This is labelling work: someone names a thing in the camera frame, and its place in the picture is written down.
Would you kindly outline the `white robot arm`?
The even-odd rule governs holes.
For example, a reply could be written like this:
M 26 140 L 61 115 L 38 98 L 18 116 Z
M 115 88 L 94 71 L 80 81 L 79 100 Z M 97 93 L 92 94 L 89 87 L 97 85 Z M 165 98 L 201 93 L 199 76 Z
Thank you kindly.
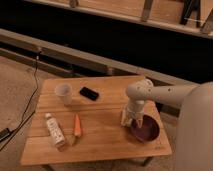
M 129 84 L 126 95 L 122 125 L 142 114 L 146 100 L 180 109 L 174 171 L 213 171 L 213 82 L 154 86 L 144 79 Z

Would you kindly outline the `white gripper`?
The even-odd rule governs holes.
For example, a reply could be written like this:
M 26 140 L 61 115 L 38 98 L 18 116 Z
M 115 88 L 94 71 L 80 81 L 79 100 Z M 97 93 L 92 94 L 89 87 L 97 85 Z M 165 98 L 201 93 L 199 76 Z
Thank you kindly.
M 143 107 L 145 105 L 145 102 L 143 100 L 129 100 L 126 107 L 125 107 L 125 113 L 122 114 L 121 117 L 121 125 L 129 127 L 130 126 L 130 120 L 135 119 L 138 128 L 142 127 L 143 124 Z

